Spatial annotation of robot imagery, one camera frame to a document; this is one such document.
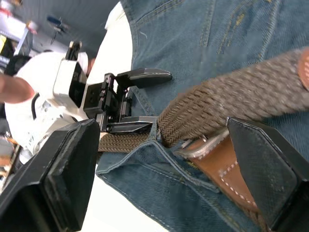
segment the denim shirt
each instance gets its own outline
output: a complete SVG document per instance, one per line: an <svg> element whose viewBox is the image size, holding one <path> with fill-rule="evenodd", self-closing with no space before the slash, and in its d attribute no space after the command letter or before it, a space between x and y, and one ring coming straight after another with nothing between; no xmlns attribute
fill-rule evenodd
<svg viewBox="0 0 309 232"><path fill-rule="evenodd" d="M173 80L131 88L133 116L158 116L193 85L309 44L308 0L122 0L133 41L132 69ZM309 160L309 113L268 118ZM156 125L129 154L104 153L97 175L169 231L259 231L186 160L161 145Z"/></svg>

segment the brown woven belt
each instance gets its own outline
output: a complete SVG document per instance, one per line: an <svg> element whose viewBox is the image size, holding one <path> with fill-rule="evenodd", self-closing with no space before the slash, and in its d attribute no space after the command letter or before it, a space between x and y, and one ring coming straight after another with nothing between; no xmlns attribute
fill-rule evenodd
<svg viewBox="0 0 309 232"><path fill-rule="evenodd" d="M180 139L211 137L225 128L228 116L260 121L309 108L309 50L294 50L192 87L179 95L158 119L163 145ZM99 151L130 152L147 134L107 134ZM199 140L188 149L201 145ZM229 138L203 159L190 159L263 230L263 218L250 194Z"/></svg>

